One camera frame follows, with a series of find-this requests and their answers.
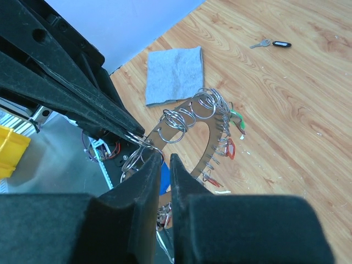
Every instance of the red clip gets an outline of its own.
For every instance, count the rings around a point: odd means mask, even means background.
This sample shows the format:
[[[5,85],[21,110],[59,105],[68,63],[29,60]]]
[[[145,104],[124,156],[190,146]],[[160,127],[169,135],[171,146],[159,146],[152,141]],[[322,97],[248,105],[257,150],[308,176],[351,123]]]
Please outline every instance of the red clip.
[[[216,180],[214,180],[213,178],[203,178],[204,182],[209,182],[212,185],[216,186],[217,188],[223,187],[223,185],[221,185],[219,182],[217,182]]]
[[[232,141],[232,139],[228,138],[227,139],[227,146],[225,149],[225,156],[229,157],[231,160],[235,158],[236,154],[236,146],[235,143]]]

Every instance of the silver key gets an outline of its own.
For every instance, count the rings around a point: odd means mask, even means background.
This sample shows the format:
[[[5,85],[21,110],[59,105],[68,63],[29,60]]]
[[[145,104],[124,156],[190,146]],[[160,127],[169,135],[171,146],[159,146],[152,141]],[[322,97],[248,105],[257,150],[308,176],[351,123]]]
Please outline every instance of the silver key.
[[[267,47],[270,45],[270,40],[262,40],[259,44],[250,46],[250,48],[256,48],[256,47]]]

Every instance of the key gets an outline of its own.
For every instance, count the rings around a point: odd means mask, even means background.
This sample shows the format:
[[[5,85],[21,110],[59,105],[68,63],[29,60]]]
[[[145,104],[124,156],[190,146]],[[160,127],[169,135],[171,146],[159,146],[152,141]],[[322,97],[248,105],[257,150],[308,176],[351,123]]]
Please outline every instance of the key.
[[[283,47],[283,48],[289,48],[292,46],[291,43],[289,42],[283,42],[283,41],[274,41],[273,42],[274,46],[279,46],[279,47]]]
[[[270,45],[270,40],[262,40],[259,44],[250,46],[250,48],[256,48],[256,47],[267,47]]]
[[[235,158],[236,146],[232,139],[228,139],[228,145],[226,146],[226,157],[229,157],[231,160]]]
[[[236,127],[238,130],[240,130],[240,132],[242,133],[242,135],[245,135],[246,134],[246,131],[244,131],[242,128],[241,128],[241,123],[235,123]]]

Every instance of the blue object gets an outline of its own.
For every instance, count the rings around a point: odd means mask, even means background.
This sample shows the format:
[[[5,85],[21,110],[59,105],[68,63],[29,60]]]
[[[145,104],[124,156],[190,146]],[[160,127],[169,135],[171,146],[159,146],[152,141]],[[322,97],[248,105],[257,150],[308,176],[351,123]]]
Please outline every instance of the blue object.
[[[170,186],[170,170],[167,167],[166,162],[161,165],[161,180],[160,180],[160,192],[159,195],[166,193],[167,188]]]

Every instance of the black key tag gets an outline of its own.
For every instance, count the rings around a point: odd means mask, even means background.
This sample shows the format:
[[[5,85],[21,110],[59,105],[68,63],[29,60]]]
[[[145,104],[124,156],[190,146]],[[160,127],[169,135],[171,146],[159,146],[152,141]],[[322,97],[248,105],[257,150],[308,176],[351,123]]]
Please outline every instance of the black key tag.
[[[288,42],[282,42],[282,41],[274,41],[273,42],[273,45],[274,46],[279,46],[279,47],[283,47],[283,48],[288,48],[288,47],[291,47],[291,43],[288,43]]]

